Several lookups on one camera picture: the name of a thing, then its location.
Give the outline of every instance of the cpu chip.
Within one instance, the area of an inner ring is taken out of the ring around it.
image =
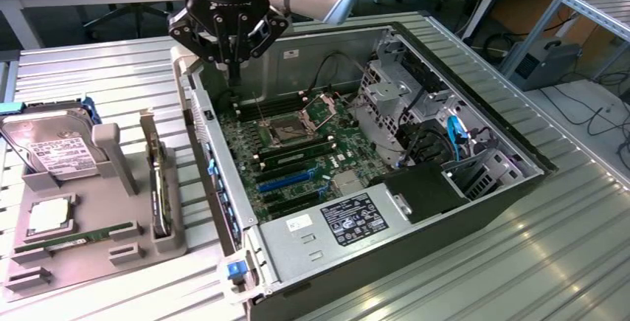
[[[279,142],[286,142],[287,140],[298,139],[309,135],[306,126],[298,118],[273,120],[270,123],[270,129],[274,138],[277,138]]]

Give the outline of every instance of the green circuit board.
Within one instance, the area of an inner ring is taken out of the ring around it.
[[[339,173],[353,171],[349,173],[357,177],[353,190],[367,187],[375,176],[390,171],[377,151],[370,147],[371,143],[347,109],[350,106],[339,99],[334,106],[335,115],[317,130],[301,122],[303,117],[298,111],[247,122],[239,121],[234,111],[219,115],[223,135],[247,196],[257,216],[263,222],[345,196],[339,182],[335,183],[335,175]],[[329,105],[321,100],[314,101],[307,107],[307,113],[311,123],[315,124],[323,123],[331,115]],[[255,159],[257,154],[274,153],[278,149],[297,145],[309,146],[266,160]],[[274,175],[293,165],[301,165],[302,169],[261,181],[261,175],[269,173]],[[262,185],[283,181],[299,174],[309,174],[310,179],[269,192],[261,192]]]

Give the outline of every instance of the pcie slot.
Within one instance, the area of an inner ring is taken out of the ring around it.
[[[285,166],[283,168],[279,168],[278,170],[269,171],[258,175],[257,183],[262,183],[265,181],[269,181],[270,179],[278,179],[279,177],[286,176],[291,173],[305,171],[307,168],[309,168],[309,165],[303,162]]]
[[[302,196],[290,199],[289,201],[283,201],[281,203],[275,203],[267,207],[267,211],[274,218],[286,215],[289,210],[295,210],[302,205],[310,203],[311,201],[319,199],[319,191],[315,190],[311,193],[303,194]]]
[[[281,179],[279,181],[262,184],[258,187],[258,191],[261,193],[271,192],[273,190],[278,190],[299,182],[309,181],[314,177],[314,171],[315,169],[311,169],[305,173],[299,173],[297,175],[289,176],[286,179]]]

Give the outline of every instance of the hard drive label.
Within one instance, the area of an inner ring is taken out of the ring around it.
[[[390,227],[367,193],[329,205],[321,211],[342,246],[354,244]]]
[[[95,159],[82,138],[28,144],[42,165],[54,175],[75,173],[96,167]]]

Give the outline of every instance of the white label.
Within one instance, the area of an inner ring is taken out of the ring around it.
[[[305,154],[303,154],[303,153],[299,153],[298,155],[289,156],[289,157],[286,157],[285,159],[278,160],[278,163],[279,163],[279,164],[283,164],[285,162],[290,162],[290,161],[294,161],[294,160],[297,160],[297,159],[301,159],[303,156],[305,156]]]
[[[287,50],[283,53],[285,59],[291,59],[299,57],[299,49]]]
[[[51,247],[47,247],[47,250],[48,251],[55,251],[58,249],[64,249],[67,247],[72,247],[72,246],[76,246],[76,245],[83,245],[83,244],[87,244],[88,243],[88,240],[84,239],[84,238],[79,238],[76,239],[75,241],[68,241],[68,242],[64,242],[59,245],[54,245]]]
[[[95,159],[82,138],[28,144],[42,165],[54,175],[75,173],[96,167]]]
[[[334,166],[335,168],[338,168],[338,167],[339,167],[339,164],[337,163],[335,157],[331,156],[330,159],[331,159],[333,166]]]
[[[303,227],[307,227],[313,224],[314,222],[311,221],[311,217],[309,216],[309,214],[301,215],[299,217],[287,220],[287,227],[290,232],[301,230]]]

